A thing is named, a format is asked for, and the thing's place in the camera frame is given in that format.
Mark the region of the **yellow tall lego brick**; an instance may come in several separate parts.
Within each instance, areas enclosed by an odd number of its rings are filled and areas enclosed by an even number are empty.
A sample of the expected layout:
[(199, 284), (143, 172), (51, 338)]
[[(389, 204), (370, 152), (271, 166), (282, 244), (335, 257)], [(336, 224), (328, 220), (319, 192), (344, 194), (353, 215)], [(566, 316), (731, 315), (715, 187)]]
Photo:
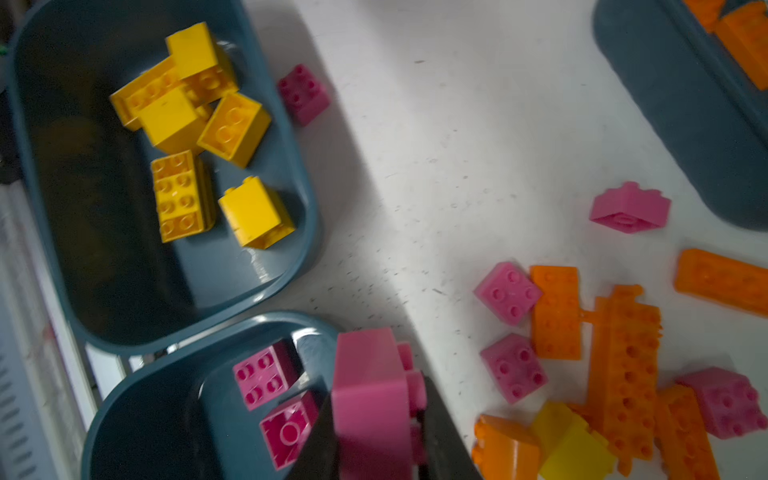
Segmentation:
[(143, 108), (138, 118), (152, 145), (167, 155), (203, 148), (197, 143), (212, 115), (208, 104), (191, 100), (191, 92), (179, 86)]

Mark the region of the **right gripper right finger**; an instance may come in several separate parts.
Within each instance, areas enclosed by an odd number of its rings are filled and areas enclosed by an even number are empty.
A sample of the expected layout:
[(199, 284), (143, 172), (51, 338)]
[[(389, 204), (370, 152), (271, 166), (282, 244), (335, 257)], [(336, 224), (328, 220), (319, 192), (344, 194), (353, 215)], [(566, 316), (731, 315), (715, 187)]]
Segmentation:
[(437, 387), (428, 376), (424, 380), (427, 407), (419, 414), (419, 420), (426, 463), (419, 467), (419, 478), (481, 480)]

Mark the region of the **yellow small lego brick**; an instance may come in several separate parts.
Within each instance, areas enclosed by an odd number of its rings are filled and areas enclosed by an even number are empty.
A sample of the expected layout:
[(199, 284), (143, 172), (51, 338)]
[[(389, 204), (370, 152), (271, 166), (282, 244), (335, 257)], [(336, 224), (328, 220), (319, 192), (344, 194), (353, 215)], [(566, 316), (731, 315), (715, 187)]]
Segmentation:
[(543, 479), (602, 480), (617, 463), (608, 441), (564, 403), (546, 402), (530, 431), (541, 447)]

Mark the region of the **yellow long lego brick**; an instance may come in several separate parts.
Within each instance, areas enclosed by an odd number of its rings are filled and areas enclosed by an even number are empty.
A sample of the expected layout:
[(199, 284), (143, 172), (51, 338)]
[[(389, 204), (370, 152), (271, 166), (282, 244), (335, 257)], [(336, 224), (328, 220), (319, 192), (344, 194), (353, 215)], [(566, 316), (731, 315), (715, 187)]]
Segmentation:
[(191, 150), (150, 164), (163, 243), (209, 231), (216, 222), (212, 182), (206, 165)]
[(110, 102), (122, 125), (136, 131), (141, 128), (140, 111), (180, 84), (176, 64), (167, 57), (111, 94)]

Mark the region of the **orange long lego brick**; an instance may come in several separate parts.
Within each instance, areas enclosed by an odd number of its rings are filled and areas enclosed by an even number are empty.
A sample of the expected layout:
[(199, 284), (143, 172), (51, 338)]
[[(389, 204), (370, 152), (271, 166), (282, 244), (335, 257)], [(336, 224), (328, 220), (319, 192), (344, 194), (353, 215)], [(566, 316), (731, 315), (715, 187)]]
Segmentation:
[(653, 455), (660, 309), (643, 304), (640, 285), (616, 285), (582, 320), (592, 325), (586, 419), (607, 441), (627, 477), (634, 459)]
[(767, 89), (767, 4), (752, 1), (724, 15), (715, 34), (760, 91)]

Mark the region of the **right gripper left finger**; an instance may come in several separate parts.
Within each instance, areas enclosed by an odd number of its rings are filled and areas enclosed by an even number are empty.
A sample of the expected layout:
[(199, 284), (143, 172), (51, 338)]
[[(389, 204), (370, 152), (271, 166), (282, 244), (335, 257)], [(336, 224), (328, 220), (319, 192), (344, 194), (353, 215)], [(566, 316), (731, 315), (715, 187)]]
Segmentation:
[(331, 398), (327, 397), (298, 459), (285, 480), (338, 480), (339, 442)]

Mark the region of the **yellow square lego brick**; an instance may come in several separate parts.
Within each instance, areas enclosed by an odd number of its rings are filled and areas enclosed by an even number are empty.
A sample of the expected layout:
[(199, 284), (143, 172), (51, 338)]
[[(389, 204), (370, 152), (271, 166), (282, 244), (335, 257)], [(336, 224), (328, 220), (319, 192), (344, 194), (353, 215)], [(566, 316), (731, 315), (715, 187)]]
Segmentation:
[(259, 177), (227, 189), (218, 204), (241, 247), (265, 250), (295, 231), (280, 196)]

